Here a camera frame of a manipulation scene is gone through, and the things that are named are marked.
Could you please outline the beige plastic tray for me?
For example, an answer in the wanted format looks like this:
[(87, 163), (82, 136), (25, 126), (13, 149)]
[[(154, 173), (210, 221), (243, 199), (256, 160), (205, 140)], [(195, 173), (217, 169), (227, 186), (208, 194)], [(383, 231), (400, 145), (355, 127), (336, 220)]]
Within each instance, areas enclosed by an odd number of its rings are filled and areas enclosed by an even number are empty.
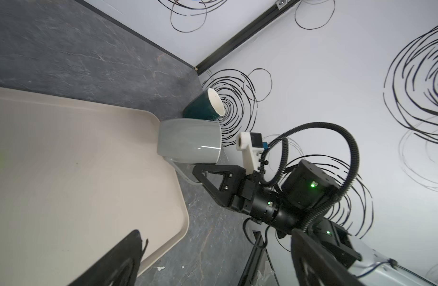
[(189, 214), (152, 113), (0, 87), (0, 286), (66, 286), (134, 230), (140, 272)]

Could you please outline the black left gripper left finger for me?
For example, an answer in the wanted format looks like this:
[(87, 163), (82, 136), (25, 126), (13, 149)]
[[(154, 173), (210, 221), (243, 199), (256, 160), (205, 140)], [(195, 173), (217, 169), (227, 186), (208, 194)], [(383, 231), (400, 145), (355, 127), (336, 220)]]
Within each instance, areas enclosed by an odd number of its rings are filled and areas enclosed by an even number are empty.
[(94, 265), (71, 282), (72, 286), (133, 286), (149, 240), (134, 230)]

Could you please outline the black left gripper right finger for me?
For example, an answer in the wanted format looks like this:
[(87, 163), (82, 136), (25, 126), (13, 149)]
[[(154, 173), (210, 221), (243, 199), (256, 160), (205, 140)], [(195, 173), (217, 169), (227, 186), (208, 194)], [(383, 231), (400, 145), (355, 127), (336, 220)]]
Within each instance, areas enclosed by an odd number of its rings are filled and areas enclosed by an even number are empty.
[(291, 255), (301, 286), (362, 285), (327, 250), (301, 230), (292, 230)]

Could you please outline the grey mug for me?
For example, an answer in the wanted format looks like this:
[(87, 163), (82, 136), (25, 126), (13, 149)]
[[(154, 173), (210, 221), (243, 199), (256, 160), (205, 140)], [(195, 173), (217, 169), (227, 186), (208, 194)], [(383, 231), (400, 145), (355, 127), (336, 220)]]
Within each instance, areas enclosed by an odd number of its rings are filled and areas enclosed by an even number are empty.
[(215, 164), (222, 149), (221, 126), (216, 121), (199, 119), (170, 119), (159, 125), (157, 153), (188, 183), (190, 179), (177, 165)]

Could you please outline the dark green mug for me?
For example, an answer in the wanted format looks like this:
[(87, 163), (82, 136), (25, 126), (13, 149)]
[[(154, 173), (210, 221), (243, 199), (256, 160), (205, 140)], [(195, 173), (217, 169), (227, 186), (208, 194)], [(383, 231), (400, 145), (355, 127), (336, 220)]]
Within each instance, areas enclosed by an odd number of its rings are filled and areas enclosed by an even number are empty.
[(208, 88), (191, 101), (183, 110), (183, 118), (218, 120), (226, 114), (224, 104), (218, 93)]

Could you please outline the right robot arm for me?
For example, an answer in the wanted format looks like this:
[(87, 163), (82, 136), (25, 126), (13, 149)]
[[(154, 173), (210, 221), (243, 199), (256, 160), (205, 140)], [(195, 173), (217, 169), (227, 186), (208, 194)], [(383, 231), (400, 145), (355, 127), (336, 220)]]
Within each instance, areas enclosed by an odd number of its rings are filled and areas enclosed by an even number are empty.
[[(348, 144), (345, 178), (334, 178), (300, 157), (288, 165), (289, 137), (306, 129), (328, 129)], [(243, 166), (196, 164), (193, 175), (221, 207), (247, 221), (290, 236), (292, 261), (301, 286), (438, 286), (438, 264), (426, 275), (380, 254), (333, 220), (333, 208), (347, 199), (358, 179), (359, 149), (354, 137), (333, 123), (297, 126), (266, 143), (260, 133), (237, 137)]]

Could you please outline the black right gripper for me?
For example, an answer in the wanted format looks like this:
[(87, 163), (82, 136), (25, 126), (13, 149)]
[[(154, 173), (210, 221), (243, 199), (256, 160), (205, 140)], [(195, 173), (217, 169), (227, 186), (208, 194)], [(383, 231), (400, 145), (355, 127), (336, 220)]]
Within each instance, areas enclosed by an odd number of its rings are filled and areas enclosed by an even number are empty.
[(278, 232), (290, 235), (301, 211), (281, 194), (263, 187), (258, 175), (246, 176), (237, 165), (196, 164), (192, 174), (221, 207), (247, 214)]

